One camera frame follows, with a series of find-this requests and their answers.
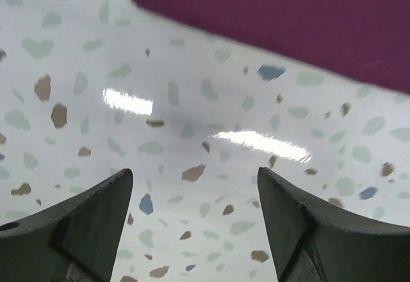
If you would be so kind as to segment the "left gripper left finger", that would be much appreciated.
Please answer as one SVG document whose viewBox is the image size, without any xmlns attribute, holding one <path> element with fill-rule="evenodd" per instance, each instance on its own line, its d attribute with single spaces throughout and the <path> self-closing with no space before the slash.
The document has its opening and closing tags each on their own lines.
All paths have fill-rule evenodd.
<svg viewBox="0 0 410 282">
<path fill-rule="evenodd" d="M 132 189 L 133 173 L 122 169 L 1 225 L 1 281 L 110 281 Z"/>
</svg>

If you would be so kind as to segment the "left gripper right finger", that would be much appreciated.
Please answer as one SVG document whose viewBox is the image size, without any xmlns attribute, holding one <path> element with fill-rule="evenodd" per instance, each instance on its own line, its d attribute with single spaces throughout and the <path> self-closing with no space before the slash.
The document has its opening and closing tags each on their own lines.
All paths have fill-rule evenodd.
<svg viewBox="0 0 410 282">
<path fill-rule="evenodd" d="M 278 281 L 409 281 L 409 228 L 357 215 L 272 170 L 258 191 Z"/>
</svg>

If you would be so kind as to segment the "purple cloth wrap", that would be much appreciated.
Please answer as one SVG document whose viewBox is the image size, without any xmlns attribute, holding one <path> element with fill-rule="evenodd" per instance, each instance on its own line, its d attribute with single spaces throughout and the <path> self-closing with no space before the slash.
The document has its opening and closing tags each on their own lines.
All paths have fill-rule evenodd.
<svg viewBox="0 0 410 282">
<path fill-rule="evenodd" d="M 133 0 L 177 22 L 409 92 L 409 0 Z"/>
</svg>

